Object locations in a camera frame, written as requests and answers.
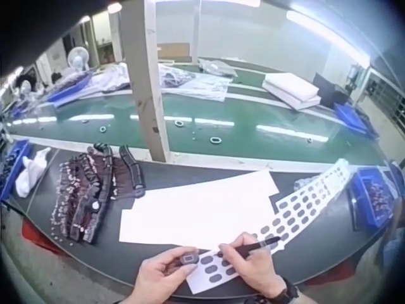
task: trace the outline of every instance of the dark gray table surface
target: dark gray table surface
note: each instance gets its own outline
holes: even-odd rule
[[[35,145],[32,155],[42,148]],[[130,209],[134,199],[120,199],[112,202],[95,245],[74,243],[70,246],[71,242],[56,241],[51,235],[53,231],[50,217],[56,201],[59,164],[76,154],[78,153],[73,151],[53,149],[47,158],[50,160],[54,157],[53,161],[49,164],[37,189],[31,191],[30,196],[25,199],[19,198],[13,191],[13,200],[21,206],[27,217],[41,232],[79,262],[118,282],[133,284],[144,259],[173,247],[169,244],[129,244],[118,241],[121,212],[123,209]],[[159,163],[142,163],[142,168],[149,190],[213,181],[247,173]],[[296,180],[311,177],[314,174],[272,172],[271,176],[280,190],[280,193],[270,197],[273,202],[276,202],[294,191],[293,184]],[[328,204],[308,228],[289,242],[284,250],[274,254],[276,271],[294,283],[304,282],[338,265],[365,246],[369,246],[380,232],[353,231],[347,193],[344,191],[337,200]],[[177,297],[200,299],[238,298],[252,294],[254,291],[240,278],[195,296],[190,292],[187,283],[182,284],[175,292]]]

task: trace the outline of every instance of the black marker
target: black marker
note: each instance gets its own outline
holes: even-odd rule
[[[263,247],[267,247],[268,245],[277,243],[279,240],[281,240],[279,236],[271,237],[258,243],[236,247],[235,250],[242,256],[242,258],[247,258],[249,256],[249,252]],[[220,258],[223,257],[223,253],[221,251],[219,251],[216,255]]]

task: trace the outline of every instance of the black wristwatch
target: black wristwatch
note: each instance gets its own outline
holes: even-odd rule
[[[285,282],[285,285],[287,287],[275,298],[269,299],[265,298],[264,296],[257,296],[254,299],[251,299],[249,301],[246,301],[245,303],[259,303],[259,304],[266,304],[266,303],[271,303],[271,304],[291,304],[294,302],[294,299],[298,298],[298,288],[296,288],[291,282],[286,280],[286,278],[283,277],[283,280]]]

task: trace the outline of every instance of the left hand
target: left hand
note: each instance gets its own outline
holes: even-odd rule
[[[165,251],[140,266],[134,291],[123,304],[162,304],[187,278],[197,265],[176,266],[174,262],[185,253],[195,252],[194,247],[177,247]]]

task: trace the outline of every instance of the factory floor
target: factory floor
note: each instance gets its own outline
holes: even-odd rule
[[[114,303],[130,292],[123,286],[80,265],[72,258],[56,256],[21,235],[22,218],[1,208],[2,256],[24,303]],[[306,287],[304,293],[318,303],[373,302],[382,275],[373,259],[374,244],[362,257],[356,275],[344,281]]]

